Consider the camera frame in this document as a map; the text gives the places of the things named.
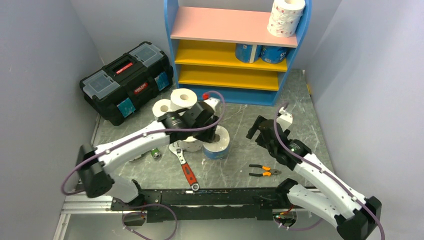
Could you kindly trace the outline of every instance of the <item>shelving unit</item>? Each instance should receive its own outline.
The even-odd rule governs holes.
[[[286,81],[308,29],[311,0],[295,35],[276,37],[267,30],[270,12],[179,6],[164,0],[165,27],[179,88],[221,92],[226,101],[273,106]],[[278,64],[243,63],[235,56],[236,43],[290,48]]]

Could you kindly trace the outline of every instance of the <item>green object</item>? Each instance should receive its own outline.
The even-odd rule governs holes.
[[[152,156],[154,159],[158,159],[158,158],[160,158],[160,157],[162,156],[161,151],[159,151],[159,149],[157,149],[157,148],[152,149],[152,150],[150,151],[150,154],[151,154],[151,156]]]

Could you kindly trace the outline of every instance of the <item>shelf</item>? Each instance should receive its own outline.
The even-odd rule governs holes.
[[[277,95],[277,91],[240,89],[232,87],[199,86],[189,84],[179,84],[178,87],[192,90],[196,93],[198,99],[202,99],[203,93],[214,90],[223,95],[225,102],[231,104],[273,106],[274,98]]]
[[[277,37],[268,32],[270,14],[180,6],[170,38],[296,48],[296,35]]]
[[[180,84],[278,91],[277,72],[229,67],[182,65]]]
[[[226,67],[252,70],[286,72],[286,60],[271,64],[258,59],[254,63],[244,63],[236,58],[236,44],[216,41],[181,40],[175,63],[184,65]]]

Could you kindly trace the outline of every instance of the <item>blue shelf frame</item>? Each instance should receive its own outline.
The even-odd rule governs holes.
[[[274,106],[283,90],[289,72],[293,67],[296,55],[304,41],[305,35],[308,31],[309,22],[311,21],[312,0],[305,0],[306,6],[303,10],[303,15],[300,18],[299,24],[296,29],[297,47],[291,48],[287,54],[287,71],[278,73],[279,87],[278,91],[265,91],[255,89],[243,89],[233,87],[218,87],[218,86],[201,86],[191,84],[179,84],[178,77],[180,76],[181,65],[175,63],[175,56],[177,55],[178,45],[180,40],[171,39],[171,32],[174,26],[175,19],[179,8],[178,0],[163,0],[163,14],[165,19],[166,36],[168,38],[170,50],[170,62],[174,69],[174,79],[177,88],[188,88],[193,90],[197,97],[201,98],[204,92],[215,90],[220,92],[228,103],[235,104],[251,104]]]

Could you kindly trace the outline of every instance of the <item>gray marble tabletop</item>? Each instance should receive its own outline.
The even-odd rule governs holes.
[[[150,124],[154,120],[153,104],[159,99],[169,99],[170,95],[171,90],[150,100],[145,107],[128,117],[120,126],[113,126],[101,118],[94,136],[94,145],[115,141]],[[283,101],[289,101],[287,110],[293,114],[293,124],[289,127],[290,138],[303,141],[325,166],[333,170],[302,71],[290,72],[276,106]],[[183,153],[200,188],[276,187],[286,178],[292,178],[304,186],[310,185],[302,176],[277,163],[266,149],[256,145],[254,139],[257,134],[252,140],[246,138],[258,115],[271,119],[277,109],[276,106],[227,103],[224,119],[220,125],[225,127],[230,135],[228,157],[210,160],[205,157],[202,150]],[[135,161],[125,163],[116,170],[116,173],[124,178],[137,180],[144,189],[189,189],[190,186],[177,157],[170,152],[168,146],[158,149],[162,152],[160,160],[154,160],[150,154],[145,154]],[[249,164],[269,166],[282,171],[282,174],[271,177],[249,176],[250,172],[263,172],[262,169],[249,167]]]

